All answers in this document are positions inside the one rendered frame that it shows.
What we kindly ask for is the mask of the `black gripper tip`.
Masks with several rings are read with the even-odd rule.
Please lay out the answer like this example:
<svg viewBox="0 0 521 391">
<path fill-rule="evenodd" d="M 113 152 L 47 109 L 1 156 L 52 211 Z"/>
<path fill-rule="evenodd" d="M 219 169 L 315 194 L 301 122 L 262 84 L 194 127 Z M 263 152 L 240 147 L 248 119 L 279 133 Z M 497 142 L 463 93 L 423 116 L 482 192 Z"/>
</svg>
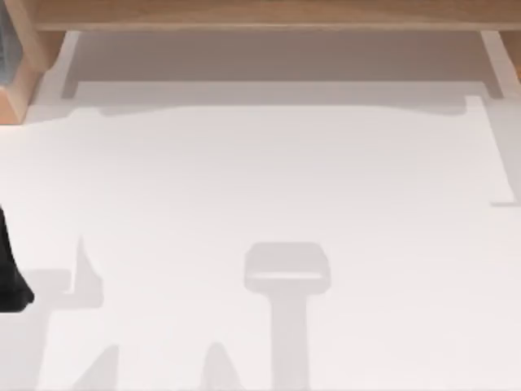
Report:
<svg viewBox="0 0 521 391">
<path fill-rule="evenodd" d="M 5 214 L 0 207 L 0 313 L 19 313 L 34 299 L 33 290 L 16 265 Z"/>
</svg>

